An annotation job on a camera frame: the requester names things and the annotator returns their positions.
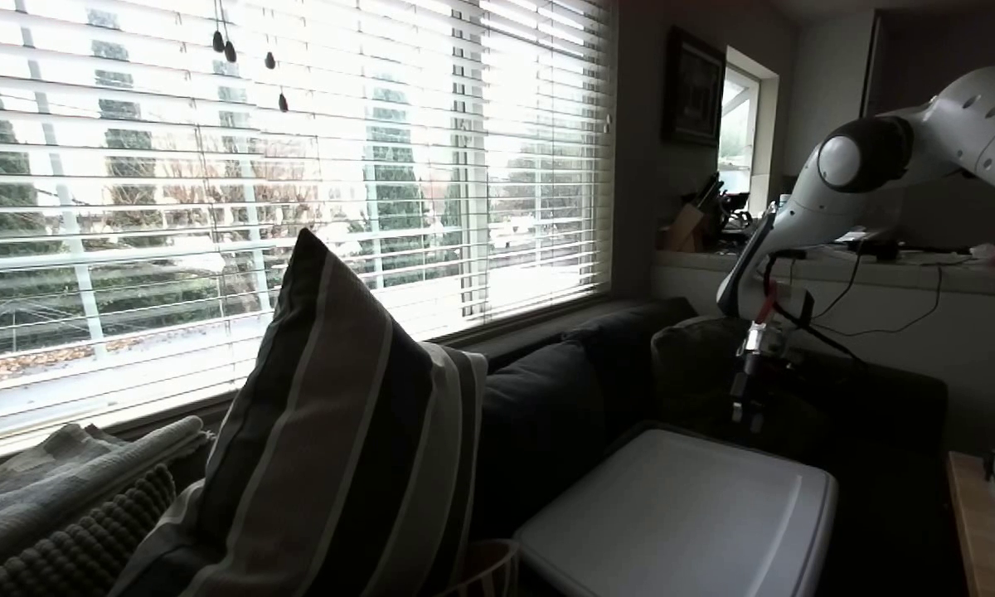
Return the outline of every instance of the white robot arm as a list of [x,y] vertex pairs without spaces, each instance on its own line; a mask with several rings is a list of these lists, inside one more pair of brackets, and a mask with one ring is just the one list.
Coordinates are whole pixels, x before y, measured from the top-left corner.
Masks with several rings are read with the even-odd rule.
[[729,320],[756,320],[767,300],[760,262],[828,245],[854,226],[865,226],[887,203],[900,203],[892,189],[953,169],[995,186],[995,65],[960,75],[928,107],[857,121],[827,137],[787,205],[762,220],[722,278],[721,309]]

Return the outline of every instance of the window blind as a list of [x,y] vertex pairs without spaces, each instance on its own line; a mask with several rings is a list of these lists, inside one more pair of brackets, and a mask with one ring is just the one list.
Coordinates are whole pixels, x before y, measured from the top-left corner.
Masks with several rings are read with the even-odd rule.
[[0,453],[236,393],[300,228],[420,337],[605,293],[609,52],[605,0],[0,0]]

